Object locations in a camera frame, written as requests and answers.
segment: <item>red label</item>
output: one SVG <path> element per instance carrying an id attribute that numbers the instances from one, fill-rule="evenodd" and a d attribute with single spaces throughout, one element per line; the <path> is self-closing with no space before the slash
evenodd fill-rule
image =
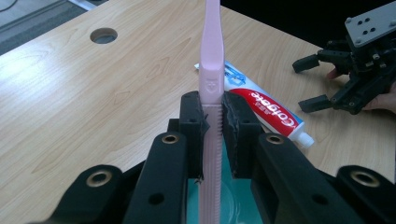
<path id="1" fill-rule="evenodd" d="M 289 110 L 265 94 L 249 89 L 233 89 L 230 92 L 243 96 L 257 115 L 285 136 L 289 136 L 299 125 Z"/>

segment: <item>colgate logo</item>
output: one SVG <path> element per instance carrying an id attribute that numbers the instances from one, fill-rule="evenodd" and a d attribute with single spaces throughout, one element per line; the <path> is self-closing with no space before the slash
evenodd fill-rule
<path id="1" fill-rule="evenodd" d="M 278 116 L 282 120 L 282 124 L 295 128 L 294 120 L 289 118 L 287 114 L 283 113 L 280 110 L 279 105 L 271 104 L 271 102 L 260 96 L 258 92 L 252 92 L 250 95 L 253 96 L 257 102 L 260 102 L 261 105 L 265 106 L 269 111 L 271 111 L 272 116 Z"/>

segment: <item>bolt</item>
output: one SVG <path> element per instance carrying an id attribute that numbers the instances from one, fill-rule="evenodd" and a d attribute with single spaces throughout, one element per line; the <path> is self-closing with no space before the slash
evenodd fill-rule
<path id="1" fill-rule="evenodd" d="M 373 65 L 374 65 L 373 61 L 371 61 L 369 63 L 366 63 L 366 67 L 370 67 L 370 66 L 373 66 Z"/>
<path id="2" fill-rule="evenodd" d="M 373 54 L 373 59 L 374 60 L 378 60 L 379 59 L 379 55 L 378 54 Z"/>

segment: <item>gray carpet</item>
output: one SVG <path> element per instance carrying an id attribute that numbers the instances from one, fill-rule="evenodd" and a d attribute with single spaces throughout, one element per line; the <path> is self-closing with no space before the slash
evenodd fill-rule
<path id="1" fill-rule="evenodd" d="M 106 1 L 89 2 L 99 6 Z M 0 27 L 0 55 L 43 35 L 85 12 L 85 9 L 64 0 Z"/>

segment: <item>black metal bracket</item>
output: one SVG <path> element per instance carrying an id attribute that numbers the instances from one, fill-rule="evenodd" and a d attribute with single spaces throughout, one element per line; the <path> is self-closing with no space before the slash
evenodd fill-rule
<path id="1" fill-rule="evenodd" d="M 202 172 L 191 167 L 200 167 L 207 126 L 197 92 L 181 102 L 198 107 L 180 108 L 146 161 L 125 173 L 109 165 L 86 170 L 39 223 L 185 223 L 187 179 Z M 225 92 L 222 104 L 229 175 L 251 179 L 263 222 L 396 223 L 396 187 L 385 177 L 359 166 L 326 175 L 287 137 L 264 133 L 243 97 Z"/>

